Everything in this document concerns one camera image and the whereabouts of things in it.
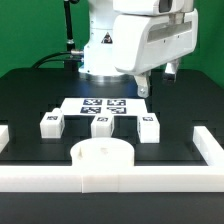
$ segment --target green wall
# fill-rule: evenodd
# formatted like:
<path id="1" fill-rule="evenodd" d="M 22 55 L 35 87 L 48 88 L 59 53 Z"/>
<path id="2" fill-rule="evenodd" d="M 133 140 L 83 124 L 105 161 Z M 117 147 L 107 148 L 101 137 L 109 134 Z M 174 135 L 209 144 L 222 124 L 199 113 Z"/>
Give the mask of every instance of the green wall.
<path id="1" fill-rule="evenodd" d="M 195 5 L 199 11 L 198 45 L 183 59 L 182 68 L 203 71 L 224 87 L 224 1 L 195 0 Z M 87 0 L 71 8 L 75 41 L 82 47 L 89 35 Z M 63 0 L 0 0 L 0 76 L 65 49 Z"/>

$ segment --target black cable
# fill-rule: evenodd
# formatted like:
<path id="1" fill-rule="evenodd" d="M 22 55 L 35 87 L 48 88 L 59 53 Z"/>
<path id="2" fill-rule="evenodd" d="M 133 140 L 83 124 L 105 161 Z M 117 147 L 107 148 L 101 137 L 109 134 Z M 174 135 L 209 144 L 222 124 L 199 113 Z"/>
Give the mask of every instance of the black cable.
<path id="1" fill-rule="evenodd" d="M 72 3 L 72 4 L 77 4 L 77 3 L 79 3 L 79 1 L 80 0 L 69 0 L 69 2 Z"/>
<path id="2" fill-rule="evenodd" d="M 54 57 L 61 56 L 61 55 L 66 55 L 66 54 L 71 55 L 71 52 L 70 51 L 64 51 L 64 52 L 58 52 L 58 53 L 50 54 L 46 57 L 41 58 L 39 61 L 37 61 L 35 64 L 33 64 L 31 68 L 38 68 L 39 65 L 41 65 L 42 62 L 46 61 L 47 59 L 54 58 Z"/>
<path id="3" fill-rule="evenodd" d="M 79 58 L 73 58 L 73 59 L 50 59 L 50 60 L 45 60 L 42 61 L 40 64 L 38 64 L 36 67 L 32 67 L 32 68 L 39 68 L 41 65 L 48 63 L 48 62 L 58 62 L 58 61 L 75 61 L 75 62 L 81 62 L 82 60 Z"/>
<path id="4" fill-rule="evenodd" d="M 73 31 L 72 31 L 72 19 L 71 19 L 71 9 L 70 2 L 64 0 L 65 8 L 65 21 L 66 21 L 66 30 L 67 30 L 67 50 L 70 51 L 75 49 L 75 42 L 73 40 Z"/>

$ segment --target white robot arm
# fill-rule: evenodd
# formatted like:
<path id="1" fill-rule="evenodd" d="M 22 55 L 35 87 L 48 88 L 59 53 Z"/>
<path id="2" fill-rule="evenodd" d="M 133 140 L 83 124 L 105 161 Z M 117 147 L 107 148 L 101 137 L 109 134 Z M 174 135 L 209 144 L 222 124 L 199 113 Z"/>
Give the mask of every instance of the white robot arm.
<path id="1" fill-rule="evenodd" d="M 175 82 L 180 58 L 194 51 L 198 14 L 194 0 L 88 0 L 90 41 L 82 74 L 134 75 L 147 97 L 151 69 L 166 64 L 163 79 Z"/>
<path id="2" fill-rule="evenodd" d="M 123 13 L 114 23 L 113 62 L 135 76 L 138 95 L 148 96 L 151 69 L 167 63 L 163 79 L 175 82 L 180 58 L 194 51 L 198 14 L 193 0 L 114 0 Z"/>

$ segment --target black platform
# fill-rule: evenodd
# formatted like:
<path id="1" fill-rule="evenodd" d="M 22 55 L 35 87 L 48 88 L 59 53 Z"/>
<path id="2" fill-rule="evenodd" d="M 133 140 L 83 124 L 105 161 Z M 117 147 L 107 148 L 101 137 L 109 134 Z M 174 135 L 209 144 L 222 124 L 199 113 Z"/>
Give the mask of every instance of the black platform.
<path id="1" fill-rule="evenodd" d="M 42 140 L 39 123 L 65 97 L 137 98 L 134 81 L 107 86 L 61 69 L 17 69 L 0 79 L 0 124 L 10 142 L 0 165 L 71 165 L 70 149 L 90 138 L 93 117 L 66 116 L 61 140 Z M 180 71 L 174 86 L 152 74 L 148 112 L 157 114 L 160 144 L 140 144 L 136 117 L 116 117 L 113 137 L 135 147 L 136 165 L 206 163 L 192 143 L 193 127 L 206 126 L 224 146 L 224 90 L 198 71 Z M 222 193 L 0 194 L 2 223 L 223 223 Z"/>

